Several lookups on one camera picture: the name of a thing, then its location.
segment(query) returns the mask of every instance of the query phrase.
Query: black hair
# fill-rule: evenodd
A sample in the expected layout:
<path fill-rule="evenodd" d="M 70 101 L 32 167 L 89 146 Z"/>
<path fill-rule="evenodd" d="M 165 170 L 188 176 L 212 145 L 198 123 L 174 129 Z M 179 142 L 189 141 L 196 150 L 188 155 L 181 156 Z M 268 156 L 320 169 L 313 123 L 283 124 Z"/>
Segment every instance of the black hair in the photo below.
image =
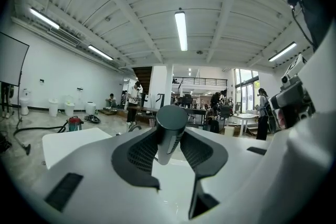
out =
<path fill-rule="evenodd" d="M 227 93 L 227 89 L 225 89 L 224 91 L 221 91 L 221 94 L 224 95 L 226 97 L 226 93 Z"/>
<path fill-rule="evenodd" d="M 259 94 L 262 93 L 264 96 L 268 97 L 267 92 L 266 92 L 263 88 L 260 88 L 260 89 L 258 90 L 258 92 L 259 92 Z"/>

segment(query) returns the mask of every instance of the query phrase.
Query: black pants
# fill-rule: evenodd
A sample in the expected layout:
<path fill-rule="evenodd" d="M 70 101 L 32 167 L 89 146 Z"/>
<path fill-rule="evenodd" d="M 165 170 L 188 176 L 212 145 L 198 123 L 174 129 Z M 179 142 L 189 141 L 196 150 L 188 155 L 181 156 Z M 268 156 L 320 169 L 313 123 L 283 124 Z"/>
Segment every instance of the black pants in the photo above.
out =
<path fill-rule="evenodd" d="M 131 106 L 137 106 L 137 104 L 128 104 L 128 114 L 127 114 L 127 122 L 133 122 L 135 121 L 135 116 L 136 116 L 136 109 L 131 109 Z"/>
<path fill-rule="evenodd" d="M 1 103 L 2 103 L 2 111 L 5 111 L 5 97 L 6 97 L 6 105 L 7 112 L 9 113 L 9 90 L 11 86 L 8 83 L 1 83 Z"/>
<path fill-rule="evenodd" d="M 267 120 L 268 120 L 268 116 L 263 116 L 259 118 L 258 133 L 257 133 L 257 139 L 259 140 L 266 140 L 267 132 L 268 132 Z"/>

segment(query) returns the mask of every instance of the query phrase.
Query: white toilet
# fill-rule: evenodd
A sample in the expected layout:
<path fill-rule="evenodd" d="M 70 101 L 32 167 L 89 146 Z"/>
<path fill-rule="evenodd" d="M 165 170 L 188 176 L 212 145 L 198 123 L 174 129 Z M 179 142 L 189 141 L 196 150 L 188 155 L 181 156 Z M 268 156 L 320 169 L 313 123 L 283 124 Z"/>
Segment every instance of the white toilet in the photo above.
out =
<path fill-rule="evenodd" d="M 74 109 L 75 109 L 74 99 L 72 98 L 72 96 L 67 95 L 64 103 L 65 115 L 72 117 Z"/>
<path fill-rule="evenodd" d="M 21 115 L 28 115 L 28 105 L 30 102 L 30 91 L 27 89 L 23 89 L 22 91 L 22 97 L 19 99 L 20 105 L 21 105 Z"/>

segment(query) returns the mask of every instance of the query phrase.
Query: white column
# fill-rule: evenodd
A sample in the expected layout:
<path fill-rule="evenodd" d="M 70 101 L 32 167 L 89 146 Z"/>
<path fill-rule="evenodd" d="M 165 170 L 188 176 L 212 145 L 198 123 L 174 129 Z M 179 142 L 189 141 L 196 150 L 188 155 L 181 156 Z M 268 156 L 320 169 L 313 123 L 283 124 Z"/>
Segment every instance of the white column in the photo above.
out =
<path fill-rule="evenodd" d="M 161 100 L 157 103 L 155 102 L 159 96 L 158 93 L 165 93 L 165 83 L 166 83 L 166 66 L 154 66 L 151 75 L 151 82 L 149 86 L 149 97 L 148 102 L 146 102 L 147 108 L 159 109 L 161 105 Z"/>
<path fill-rule="evenodd" d="M 173 65 L 167 66 L 166 86 L 164 91 L 164 105 L 170 104 L 173 84 Z"/>

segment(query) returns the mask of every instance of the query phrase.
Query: whiteboard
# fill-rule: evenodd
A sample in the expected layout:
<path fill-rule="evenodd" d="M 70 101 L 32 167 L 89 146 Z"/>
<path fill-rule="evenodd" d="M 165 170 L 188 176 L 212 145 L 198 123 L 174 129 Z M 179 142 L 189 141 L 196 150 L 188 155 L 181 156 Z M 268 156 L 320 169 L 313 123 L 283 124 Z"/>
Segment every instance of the whiteboard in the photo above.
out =
<path fill-rule="evenodd" d="M 0 81 L 19 86 L 29 45 L 0 32 Z"/>

